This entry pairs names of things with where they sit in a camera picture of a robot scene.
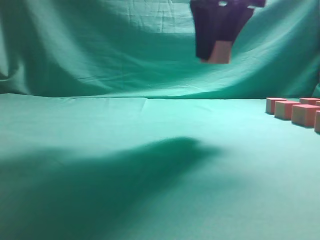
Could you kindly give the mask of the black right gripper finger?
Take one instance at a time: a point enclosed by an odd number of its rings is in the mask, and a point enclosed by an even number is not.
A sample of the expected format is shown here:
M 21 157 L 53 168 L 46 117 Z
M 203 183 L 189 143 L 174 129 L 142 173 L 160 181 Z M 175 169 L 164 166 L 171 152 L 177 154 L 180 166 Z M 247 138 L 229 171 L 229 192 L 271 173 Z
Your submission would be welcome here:
M 232 47 L 241 30 L 253 16 L 254 9 L 245 4 L 228 4 L 226 18 L 227 60 L 231 59 Z
M 216 41 L 222 33 L 222 25 L 227 15 L 227 6 L 212 3 L 191 2 L 189 4 L 195 30 L 195 55 L 208 60 Z

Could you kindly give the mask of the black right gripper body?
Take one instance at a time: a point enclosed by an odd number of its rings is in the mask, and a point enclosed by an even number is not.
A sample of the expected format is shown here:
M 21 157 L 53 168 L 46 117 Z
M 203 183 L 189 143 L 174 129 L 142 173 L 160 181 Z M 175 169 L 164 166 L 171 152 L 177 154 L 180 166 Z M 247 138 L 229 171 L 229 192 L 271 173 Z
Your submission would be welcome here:
M 215 4 L 223 7 L 228 4 L 254 8 L 264 8 L 266 6 L 266 0 L 196 0 L 195 2 L 202 4 Z

